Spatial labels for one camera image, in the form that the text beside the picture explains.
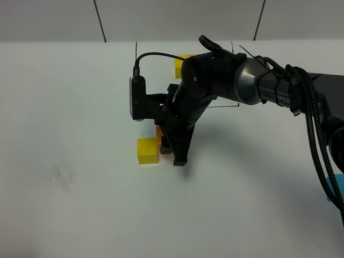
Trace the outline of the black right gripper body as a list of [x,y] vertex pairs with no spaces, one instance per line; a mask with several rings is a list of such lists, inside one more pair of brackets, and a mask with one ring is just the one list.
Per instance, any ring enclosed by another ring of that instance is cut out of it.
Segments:
[[155,119],[166,142],[175,145],[178,140],[191,137],[195,123],[211,102],[211,93],[196,98],[189,94],[184,83],[170,84],[167,97],[160,108],[162,118]]

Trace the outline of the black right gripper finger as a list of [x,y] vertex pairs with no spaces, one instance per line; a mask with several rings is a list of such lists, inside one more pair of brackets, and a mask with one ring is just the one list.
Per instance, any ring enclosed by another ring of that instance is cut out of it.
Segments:
[[165,136],[161,136],[161,147],[160,147],[160,153],[161,154],[171,154],[173,152],[168,140]]
[[184,134],[169,134],[168,142],[173,151],[175,166],[184,166],[188,161],[188,151],[191,144],[193,131]]

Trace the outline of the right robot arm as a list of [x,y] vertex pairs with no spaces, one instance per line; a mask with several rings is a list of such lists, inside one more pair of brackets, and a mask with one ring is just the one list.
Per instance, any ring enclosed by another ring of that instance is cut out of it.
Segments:
[[196,121],[217,97],[255,105],[272,102],[317,123],[319,143],[343,169],[343,77],[280,67],[270,58],[206,53],[183,61],[182,82],[169,92],[160,121],[174,165],[187,162]]

